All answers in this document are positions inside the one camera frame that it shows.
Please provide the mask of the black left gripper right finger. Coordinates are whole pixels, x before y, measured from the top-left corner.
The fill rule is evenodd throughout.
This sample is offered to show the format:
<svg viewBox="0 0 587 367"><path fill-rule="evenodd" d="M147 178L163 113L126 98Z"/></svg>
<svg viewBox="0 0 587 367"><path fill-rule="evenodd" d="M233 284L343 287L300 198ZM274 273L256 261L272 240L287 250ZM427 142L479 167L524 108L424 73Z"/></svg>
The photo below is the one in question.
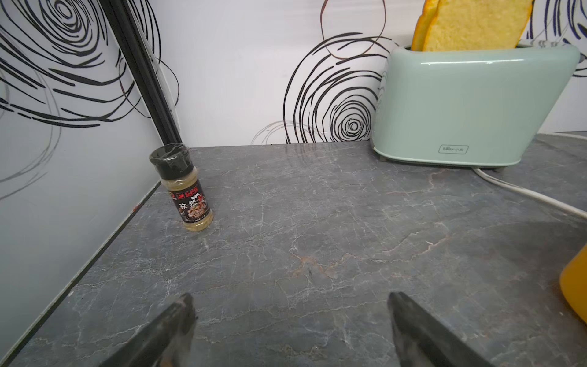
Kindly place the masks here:
<svg viewBox="0 0 587 367"><path fill-rule="evenodd" d="M388 310L401 366L490 366L404 292L391 292Z"/></svg>

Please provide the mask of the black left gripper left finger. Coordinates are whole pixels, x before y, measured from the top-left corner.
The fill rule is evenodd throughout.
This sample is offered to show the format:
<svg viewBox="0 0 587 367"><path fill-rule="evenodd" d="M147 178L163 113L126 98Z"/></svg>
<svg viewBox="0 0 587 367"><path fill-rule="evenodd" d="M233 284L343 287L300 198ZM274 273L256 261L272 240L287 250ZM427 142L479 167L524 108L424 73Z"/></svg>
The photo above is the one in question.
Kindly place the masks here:
<svg viewBox="0 0 587 367"><path fill-rule="evenodd" d="M197 312L191 294L181 295L101 366L186 366Z"/></svg>

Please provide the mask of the yellow plastic storage box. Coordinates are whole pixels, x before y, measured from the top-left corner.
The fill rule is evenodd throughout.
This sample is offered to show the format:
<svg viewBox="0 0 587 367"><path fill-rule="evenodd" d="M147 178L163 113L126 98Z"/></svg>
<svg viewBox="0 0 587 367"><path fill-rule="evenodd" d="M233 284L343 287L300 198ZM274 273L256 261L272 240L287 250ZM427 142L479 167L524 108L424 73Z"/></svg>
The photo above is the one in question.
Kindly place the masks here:
<svg viewBox="0 0 587 367"><path fill-rule="evenodd" d="M565 267L559 277L559 285L567 304L577 316L586 323L587 321L587 247L583 248Z"/></svg>

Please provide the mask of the spice bottle black cap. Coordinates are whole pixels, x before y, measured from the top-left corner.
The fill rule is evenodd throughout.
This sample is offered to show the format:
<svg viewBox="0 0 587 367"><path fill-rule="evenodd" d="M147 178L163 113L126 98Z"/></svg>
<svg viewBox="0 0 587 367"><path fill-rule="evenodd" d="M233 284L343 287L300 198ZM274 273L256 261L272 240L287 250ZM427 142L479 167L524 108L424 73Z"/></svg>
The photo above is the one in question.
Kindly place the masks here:
<svg viewBox="0 0 587 367"><path fill-rule="evenodd" d="M210 226L213 212L188 147L182 143L164 145L150 154L149 161L159 173L185 228L200 232Z"/></svg>

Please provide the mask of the mint green toaster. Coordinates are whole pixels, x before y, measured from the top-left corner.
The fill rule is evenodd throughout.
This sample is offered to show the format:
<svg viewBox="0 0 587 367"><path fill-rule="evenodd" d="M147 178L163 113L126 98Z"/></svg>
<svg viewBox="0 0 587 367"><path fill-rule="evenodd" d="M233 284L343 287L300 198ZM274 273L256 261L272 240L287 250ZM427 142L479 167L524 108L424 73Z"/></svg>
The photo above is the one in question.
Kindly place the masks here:
<svg viewBox="0 0 587 367"><path fill-rule="evenodd" d="M506 50L394 49L371 130L382 158L422 165L516 165L570 82L581 54L537 41Z"/></svg>

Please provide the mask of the yellow toast slice front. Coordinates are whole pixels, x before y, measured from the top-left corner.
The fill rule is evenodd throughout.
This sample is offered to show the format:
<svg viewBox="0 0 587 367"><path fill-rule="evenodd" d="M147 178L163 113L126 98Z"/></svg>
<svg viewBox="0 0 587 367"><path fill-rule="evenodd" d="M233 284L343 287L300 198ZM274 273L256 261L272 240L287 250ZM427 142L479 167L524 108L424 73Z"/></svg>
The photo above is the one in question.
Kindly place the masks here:
<svg viewBox="0 0 587 367"><path fill-rule="evenodd" d="M423 52L505 50L517 47L532 1L431 1Z"/></svg>

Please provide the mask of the orange toast slice back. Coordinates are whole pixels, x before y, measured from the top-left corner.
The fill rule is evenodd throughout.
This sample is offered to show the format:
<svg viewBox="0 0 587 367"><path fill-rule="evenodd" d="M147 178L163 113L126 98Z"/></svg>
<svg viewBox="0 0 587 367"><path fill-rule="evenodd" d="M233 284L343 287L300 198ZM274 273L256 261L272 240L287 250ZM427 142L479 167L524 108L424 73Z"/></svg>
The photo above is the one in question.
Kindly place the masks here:
<svg viewBox="0 0 587 367"><path fill-rule="evenodd" d="M439 0L426 0L423 4L422 13L418 18L416 28L414 30L414 36L411 43L412 51L423 50L427 30L434 18L434 15L436 14L438 3Z"/></svg>

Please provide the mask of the black corner frame post left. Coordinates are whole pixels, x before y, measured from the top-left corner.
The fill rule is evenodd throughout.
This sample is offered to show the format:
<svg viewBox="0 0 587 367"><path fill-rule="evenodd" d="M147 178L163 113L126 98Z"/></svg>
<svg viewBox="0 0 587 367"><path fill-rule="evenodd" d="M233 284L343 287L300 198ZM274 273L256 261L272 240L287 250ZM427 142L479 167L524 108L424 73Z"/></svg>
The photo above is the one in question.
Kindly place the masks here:
<svg viewBox="0 0 587 367"><path fill-rule="evenodd" d="M162 142L181 143L171 107L127 1L99 1Z"/></svg>

